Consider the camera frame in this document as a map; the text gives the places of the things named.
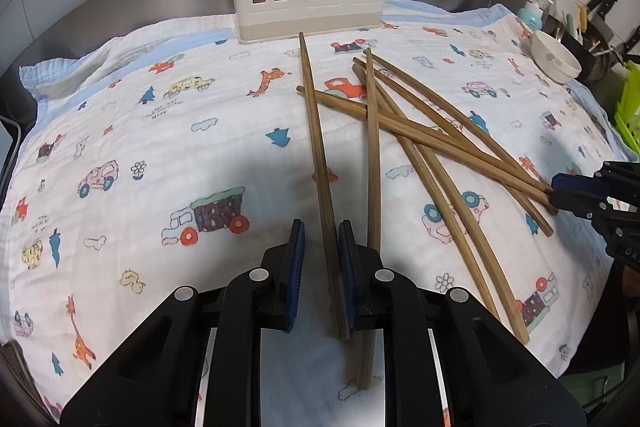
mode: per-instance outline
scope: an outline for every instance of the chopstick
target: chopstick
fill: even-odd
[[[388,107],[391,108],[391,111],[396,113],[398,116],[404,117],[404,113],[402,113],[402,110],[398,107],[396,102],[394,102],[391,96],[384,89],[382,89],[382,86],[379,86],[379,88],[380,97],[385,100]],[[502,271],[502,268],[498,263],[497,257],[495,256],[491,245],[489,245],[486,236],[482,232],[480,225],[476,221],[476,218],[471,212],[471,209],[468,207],[465,200],[463,200],[462,194],[460,193],[455,183],[453,182],[445,168],[442,166],[434,152],[424,145],[417,145],[416,147],[422,154],[428,167],[431,169],[431,171],[433,171],[436,180],[444,189],[444,193],[446,194],[447,198],[449,198],[449,201],[453,205],[453,208],[458,213],[458,217],[462,221],[462,224],[465,226],[469,237],[471,237],[473,244],[476,246],[482,262],[484,263],[484,267],[486,268],[487,272],[489,273],[489,277],[491,277],[491,280],[495,285],[498,296],[500,297],[500,302],[502,302],[504,310],[507,313],[507,318],[509,319],[509,324],[513,329],[513,334],[522,344],[527,344],[529,342],[529,332],[527,331],[527,327],[525,326],[522,314],[516,306],[516,299],[513,295],[513,292],[511,291],[511,287],[509,286],[507,277],[505,277],[504,272]]]
[[[305,92],[305,88],[302,86],[296,87],[296,90],[300,93]],[[316,99],[319,103],[322,103],[322,105],[336,108],[346,114],[350,114],[351,116],[360,118],[361,120],[364,119],[367,114],[367,109],[364,104],[346,100],[332,94],[316,91]],[[472,156],[471,154],[460,150],[455,146],[451,146],[450,144],[441,141],[439,139],[440,137],[431,137],[429,134],[424,133],[423,130],[428,130],[432,133],[437,132],[432,131],[428,127],[425,127],[417,122],[411,122],[411,120],[407,120],[406,118],[401,118],[388,112],[379,112],[378,120],[380,122],[380,125],[386,130],[389,130],[396,134],[401,134],[402,136],[407,137],[414,142],[434,148],[445,156],[448,156],[459,163],[467,165],[468,167],[471,167],[472,169],[479,171],[485,176],[495,179],[500,183],[517,188],[517,190],[519,190],[520,192],[524,192],[529,198],[532,198],[533,200],[538,201],[541,204],[550,206],[546,194],[540,189],[540,185],[542,184],[531,178],[531,176],[529,176],[528,174],[523,177],[526,177],[529,180],[519,179],[518,177],[514,176],[511,171],[501,170],[499,167],[495,167],[494,165],[478,159],[477,157]],[[499,160],[493,158],[492,156],[489,156],[489,158],[496,162],[499,162]]]
[[[378,100],[380,107],[386,111],[391,111],[380,86],[378,86],[378,92],[380,93],[380,99]],[[462,232],[456,216],[449,207],[449,201],[444,197],[444,194],[440,190],[433,174],[431,174],[431,171],[427,168],[427,165],[425,165],[424,160],[418,154],[416,145],[412,143],[411,140],[401,136],[400,134],[396,134],[396,139],[404,150],[407,158],[409,158],[409,162],[414,167],[416,174],[418,174],[418,178],[420,178],[420,181],[427,190],[427,193],[430,195],[431,200],[433,200],[433,203],[440,211],[442,220],[444,221],[447,230],[449,230],[454,243],[458,247],[458,251],[462,256],[466,269],[469,270],[471,279],[473,279],[473,282],[478,288],[478,292],[482,302],[484,302],[484,306],[494,317],[500,320],[500,315],[498,314],[498,309],[495,307],[494,298],[491,296],[489,286],[487,286],[487,283],[484,280],[482,271],[478,266],[478,261],[476,261],[476,257],[466,241],[465,234]]]
[[[380,197],[380,128],[378,126],[378,99],[376,97],[376,79],[373,76],[371,49],[365,51],[367,57],[367,141],[369,145],[369,196],[367,203],[367,246],[380,253],[380,229],[382,203]],[[373,353],[376,347],[376,331],[362,332],[362,352],[356,386],[360,390],[368,389],[371,383]]]
[[[518,162],[516,162],[516,160],[514,160],[514,158],[511,157],[511,155],[506,150],[504,150],[500,146],[500,144],[498,144],[497,141],[495,141],[487,133],[485,133],[482,129],[480,129],[475,123],[469,120],[468,116],[463,114],[462,111],[458,110],[454,105],[447,102],[447,100],[441,97],[438,93],[429,89],[423,83],[421,83],[420,81],[412,77],[410,74],[405,73],[400,68],[387,62],[383,58],[378,57],[377,55],[372,54],[372,57],[373,57],[373,60],[375,60],[377,63],[385,67],[387,70],[391,71],[393,74],[395,74],[395,76],[400,78],[405,84],[408,84],[410,87],[413,87],[417,92],[427,97],[435,105],[437,105],[438,107],[448,112],[455,120],[459,121],[460,124],[462,124],[469,132],[471,132],[471,134],[479,138],[480,141],[482,141],[482,143],[484,143],[487,147],[489,147],[489,149],[492,152],[494,152],[495,155],[498,156],[498,158],[503,160],[505,163],[510,164],[514,168],[519,169],[524,174],[529,176],[529,174],[527,174],[527,171],[523,169],[522,166]],[[546,186],[545,192],[551,191],[551,187],[548,184],[545,183],[544,185]]]
[[[305,36],[298,35],[300,40],[300,61],[302,62],[302,78],[305,84],[306,115],[309,124],[311,150],[316,171],[316,188],[318,190],[318,205],[320,207],[320,224],[322,227],[322,243],[324,245],[324,259],[329,280],[329,297],[334,310],[334,326],[336,337],[346,340],[350,337],[349,320],[344,300],[344,286],[340,270],[340,258],[338,257],[338,242],[335,233],[334,207],[329,188],[329,176],[324,155],[324,143],[322,142],[322,128],[320,127],[320,115],[316,102],[316,90],[311,72],[311,62],[306,49]]]
[[[355,62],[354,67],[358,67],[363,63],[359,58],[354,58],[353,62]],[[439,112],[425,104],[412,92],[405,89],[388,76],[380,73],[380,71],[375,70],[374,73],[379,80],[384,82],[388,87],[402,96],[407,102],[411,103],[416,109],[421,111],[421,113],[430,118],[430,120],[441,127],[445,133],[462,142],[465,146],[465,150],[478,149],[478,147],[476,147],[476,144],[474,144],[464,134],[462,134],[453,124],[449,122],[449,120],[447,120]],[[546,237],[551,237],[551,235],[553,235],[554,233],[554,229],[551,228],[549,223],[542,216],[542,214],[540,214],[540,211],[533,205],[533,203],[531,203],[531,201],[529,201],[526,196],[510,187],[509,185],[505,185],[504,188],[506,188],[508,193],[510,193],[510,195],[520,204],[520,206],[523,207],[524,211],[526,211],[529,216],[532,217],[532,219],[538,224],[542,232],[546,235]]]

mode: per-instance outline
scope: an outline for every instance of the white pump head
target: white pump head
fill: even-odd
[[[552,0],[535,0],[533,2],[527,1],[524,7],[536,17],[542,17],[542,7],[545,5],[545,1],[549,1],[551,4],[554,3]]]

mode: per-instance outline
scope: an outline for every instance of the soap dispenser bottle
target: soap dispenser bottle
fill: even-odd
[[[545,5],[545,1],[549,1],[553,4],[552,0],[535,0],[533,2],[527,1],[524,8],[518,10],[518,17],[533,31],[542,29],[542,8]]]

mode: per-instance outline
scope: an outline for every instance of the red wheel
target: red wheel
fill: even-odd
[[[249,220],[238,214],[229,220],[229,230],[233,233],[242,233],[249,230]]]
[[[185,247],[195,245],[198,242],[198,232],[191,227],[187,227],[182,230],[182,233],[180,234],[180,242],[185,245]]]

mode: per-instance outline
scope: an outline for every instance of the white cable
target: white cable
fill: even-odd
[[[18,124],[17,122],[15,122],[13,120],[10,120],[9,118],[5,118],[1,114],[0,114],[0,120],[3,121],[3,122],[6,122],[6,123],[9,123],[9,124],[13,125],[18,130],[18,137],[17,137],[17,140],[15,141],[15,144],[14,144],[14,150],[12,151],[11,157],[9,158],[9,163],[7,163],[6,169],[4,170],[4,173],[2,174],[2,181],[0,181],[0,193],[2,193],[2,190],[4,189],[4,184],[8,180],[9,172],[11,172],[11,167],[14,164],[15,155],[17,155],[18,148],[20,147],[20,142],[22,140],[22,130],[20,129],[20,124]]]

